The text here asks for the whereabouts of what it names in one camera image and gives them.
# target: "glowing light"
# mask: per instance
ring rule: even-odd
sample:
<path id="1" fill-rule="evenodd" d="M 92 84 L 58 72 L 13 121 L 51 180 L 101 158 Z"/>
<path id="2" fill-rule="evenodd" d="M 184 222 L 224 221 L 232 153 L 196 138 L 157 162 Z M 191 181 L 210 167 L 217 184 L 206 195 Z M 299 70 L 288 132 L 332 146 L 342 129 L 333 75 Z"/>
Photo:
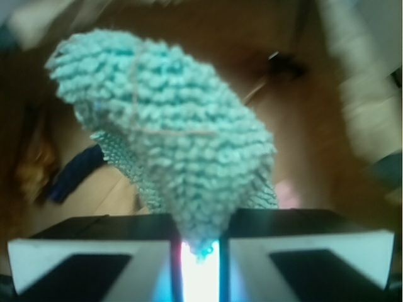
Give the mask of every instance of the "glowing light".
<path id="1" fill-rule="evenodd" d="M 218 302 L 220 296 L 220 244 L 215 241 L 213 251 L 203 261 L 182 243 L 181 266 L 184 302 Z"/>

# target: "blurry object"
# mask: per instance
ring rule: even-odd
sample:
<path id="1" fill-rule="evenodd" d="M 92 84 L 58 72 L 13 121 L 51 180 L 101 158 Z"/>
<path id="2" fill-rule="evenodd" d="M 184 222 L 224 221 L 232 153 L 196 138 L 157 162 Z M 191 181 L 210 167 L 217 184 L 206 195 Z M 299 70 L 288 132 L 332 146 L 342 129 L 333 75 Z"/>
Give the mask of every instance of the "blurry object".
<path id="1" fill-rule="evenodd" d="M 397 189 L 402 186 L 402 152 L 390 154 L 370 167 L 371 175 L 384 186 Z"/>
<path id="2" fill-rule="evenodd" d="M 377 6 L 386 2 L 377 1 Z M 358 157 L 377 162 L 402 148 L 399 92 L 354 7 L 345 0 L 318 3 L 327 49 L 341 66 L 341 102 L 351 145 Z"/>
<path id="3" fill-rule="evenodd" d="M 15 177 L 23 197 L 34 202 L 58 169 L 57 153 L 47 129 L 46 111 L 41 108 L 33 132 L 23 137 Z"/>
<path id="4" fill-rule="evenodd" d="M 74 0 L 35 0 L 16 9 L 7 21 L 10 31 L 23 50 L 37 46 L 48 32 L 52 22 Z"/>
<path id="5" fill-rule="evenodd" d="M 298 0 L 295 18 L 292 20 L 290 40 L 286 41 L 285 51 L 275 51 L 268 57 L 267 75 L 280 81 L 292 81 L 304 76 L 308 72 L 307 66 L 295 59 L 298 43 L 307 23 L 311 0 Z M 262 76 L 251 92 L 244 98 L 247 106 L 253 96 L 267 84 L 267 75 Z"/>
<path id="6" fill-rule="evenodd" d="M 97 168 L 106 164 L 99 145 L 87 148 L 76 155 L 57 176 L 49 189 L 48 198 L 55 203 L 63 203 L 80 183 Z"/>
<path id="7" fill-rule="evenodd" d="M 7 26 L 23 50 L 91 26 L 112 0 L 33 0 L 17 8 Z"/>
<path id="8" fill-rule="evenodd" d="M 288 181 L 280 181 L 275 186 L 280 209 L 298 209 L 301 207 L 301 197 L 296 193 L 293 184 Z"/>
<path id="9" fill-rule="evenodd" d="M 296 62 L 293 55 L 275 52 L 269 57 L 268 73 L 272 76 L 285 76 L 290 80 L 302 77 L 307 68 L 303 64 Z"/>
<path id="10" fill-rule="evenodd" d="M 19 49 L 15 36 L 6 25 L 0 25 L 0 53 L 12 52 Z"/>

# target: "knitted fabric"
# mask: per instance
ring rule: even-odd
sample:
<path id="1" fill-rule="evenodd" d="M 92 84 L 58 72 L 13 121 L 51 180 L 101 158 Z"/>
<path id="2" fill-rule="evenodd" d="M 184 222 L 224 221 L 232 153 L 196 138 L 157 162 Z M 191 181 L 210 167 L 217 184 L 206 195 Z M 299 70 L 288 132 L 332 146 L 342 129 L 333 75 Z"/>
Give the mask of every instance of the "knitted fabric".
<path id="1" fill-rule="evenodd" d="M 202 255 L 237 208 L 277 208 L 273 137 L 213 67 L 121 31 L 61 42 L 46 64 L 58 97 L 152 213 L 172 214 Z"/>

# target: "garter stitch knitting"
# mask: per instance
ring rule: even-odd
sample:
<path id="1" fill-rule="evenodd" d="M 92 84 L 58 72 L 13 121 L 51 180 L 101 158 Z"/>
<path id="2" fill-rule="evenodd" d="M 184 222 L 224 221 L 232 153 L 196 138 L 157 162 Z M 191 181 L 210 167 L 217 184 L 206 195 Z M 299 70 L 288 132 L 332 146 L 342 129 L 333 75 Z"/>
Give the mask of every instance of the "garter stitch knitting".
<path id="1" fill-rule="evenodd" d="M 273 137 L 214 68 L 122 31 L 61 42 L 46 68 L 58 97 L 152 213 L 172 214 L 205 254 L 237 208 L 277 208 Z"/>

